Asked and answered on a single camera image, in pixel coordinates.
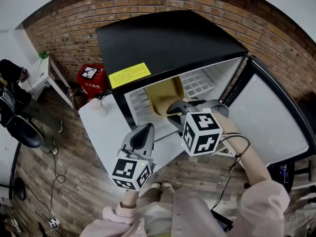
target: red crate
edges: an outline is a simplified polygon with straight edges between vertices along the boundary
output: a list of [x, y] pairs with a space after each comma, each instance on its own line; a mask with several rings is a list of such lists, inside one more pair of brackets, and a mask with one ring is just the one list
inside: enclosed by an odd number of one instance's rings
[[90, 99], [110, 88], [104, 67], [99, 65], [84, 64], [77, 74], [77, 81]]

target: white table leg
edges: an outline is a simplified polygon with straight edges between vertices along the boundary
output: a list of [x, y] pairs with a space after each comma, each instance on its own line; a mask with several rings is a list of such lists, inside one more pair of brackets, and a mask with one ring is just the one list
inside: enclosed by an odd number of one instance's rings
[[58, 84], [54, 81], [54, 79], [51, 76], [49, 76], [48, 82], [50, 83], [50, 85], [53, 86], [57, 93], [67, 102], [67, 104], [69, 104], [71, 108], [74, 108], [68, 96], [63, 92], [63, 90], [58, 86]]
[[56, 72], [56, 74], [58, 75], [58, 77], [60, 78], [60, 80], [64, 83], [64, 85], [70, 89], [69, 84], [67, 83], [67, 81], [65, 80], [65, 78], [62, 76], [62, 74], [60, 73], [60, 71], [58, 70], [58, 68], [56, 67], [55, 63], [53, 62], [52, 59], [50, 59], [50, 64], [53, 67], [54, 71]]

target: freezer compartment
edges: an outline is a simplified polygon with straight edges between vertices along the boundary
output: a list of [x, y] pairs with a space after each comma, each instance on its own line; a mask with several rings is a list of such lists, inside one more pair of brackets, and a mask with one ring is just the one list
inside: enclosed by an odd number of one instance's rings
[[[185, 96], [205, 100], [219, 99], [241, 61], [242, 57], [239, 57], [177, 75], [181, 79]], [[125, 98], [136, 125], [149, 122], [154, 124], [155, 140], [178, 131], [167, 117], [159, 117], [154, 113], [145, 87], [126, 93]]]

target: fridge door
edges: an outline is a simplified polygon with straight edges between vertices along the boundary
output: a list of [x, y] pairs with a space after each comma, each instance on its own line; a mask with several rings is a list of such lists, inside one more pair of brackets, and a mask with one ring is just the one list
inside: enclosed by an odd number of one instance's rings
[[255, 56], [248, 59], [224, 104], [266, 166], [316, 152], [315, 136], [304, 115]]

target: white table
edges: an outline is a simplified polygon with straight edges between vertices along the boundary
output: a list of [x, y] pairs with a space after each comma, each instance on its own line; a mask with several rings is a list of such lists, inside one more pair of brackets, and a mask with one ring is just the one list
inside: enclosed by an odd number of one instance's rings
[[[91, 102], [80, 108], [79, 114], [95, 151], [107, 172], [111, 174], [117, 162], [118, 149], [121, 148], [124, 137], [131, 129], [113, 95], [103, 98], [102, 104], [108, 112], [106, 117], [97, 116], [90, 107]], [[152, 157], [157, 165], [154, 173], [183, 151], [181, 138], [177, 132], [155, 141]]]
[[69, 84], [62, 76], [53, 60], [48, 56], [46, 59], [39, 59], [29, 69], [30, 77], [24, 83], [20, 83], [20, 87], [29, 93], [35, 93], [44, 88], [45, 83], [48, 82], [57, 91], [57, 93], [66, 101], [67, 104], [73, 108], [73, 104], [69, 97], [63, 92], [63, 90], [55, 82], [55, 77], [51, 73], [50, 68], [56, 72], [60, 80], [67, 88], [70, 88]]

